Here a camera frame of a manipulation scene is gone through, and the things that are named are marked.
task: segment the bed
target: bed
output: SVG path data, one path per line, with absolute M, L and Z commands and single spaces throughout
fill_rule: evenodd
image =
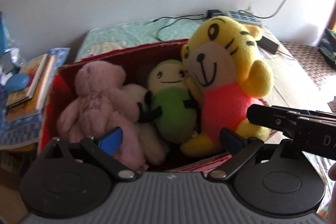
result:
M 201 16 L 194 19 L 179 20 L 161 30 L 159 34 L 157 31 L 160 28 L 173 23 L 175 19 L 162 18 L 155 22 L 144 20 L 94 29 L 88 32 L 78 51 L 76 61 L 115 49 L 157 42 L 158 38 L 162 41 L 189 38 L 204 21 Z M 267 27 L 264 30 L 264 36 L 278 43 L 280 51 L 290 55 Z M 262 49 L 260 53 L 274 73 L 274 88 L 264 98 L 269 105 L 331 112 L 327 101 L 297 60 L 286 55 L 273 56 Z M 282 133 L 278 132 L 267 142 L 279 143 L 283 138 Z M 331 198 L 334 182 L 328 178 L 328 169 L 334 161 L 309 153 L 305 155 L 326 184 L 326 193 L 321 204 L 323 207 Z

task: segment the stack of books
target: stack of books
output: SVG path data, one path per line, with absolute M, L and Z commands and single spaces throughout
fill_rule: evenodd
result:
M 9 93 L 6 122 L 34 116 L 42 111 L 57 59 L 57 55 L 43 54 L 22 66 L 19 73 L 28 74 L 30 80 L 24 89 Z

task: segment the pink shirt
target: pink shirt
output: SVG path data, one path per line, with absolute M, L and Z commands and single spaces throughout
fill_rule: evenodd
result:
M 238 83 L 223 85 L 204 93 L 202 108 L 202 133 L 215 143 L 219 143 L 219 133 L 223 127 L 235 131 L 246 119 L 250 105 L 263 103 L 246 95 Z

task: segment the tiger plush face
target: tiger plush face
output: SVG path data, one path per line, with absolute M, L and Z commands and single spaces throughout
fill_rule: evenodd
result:
M 184 68 L 202 92 L 246 80 L 259 58 L 257 43 L 248 29 L 253 34 L 261 32 L 229 17 L 213 17 L 182 48 Z

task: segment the power adapter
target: power adapter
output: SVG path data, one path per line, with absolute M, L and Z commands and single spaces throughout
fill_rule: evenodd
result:
M 224 13 L 221 10 L 217 10 L 217 9 L 211 9 L 207 11 L 207 18 L 212 18 L 212 17 L 216 17 L 216 16 L 223 16 Z

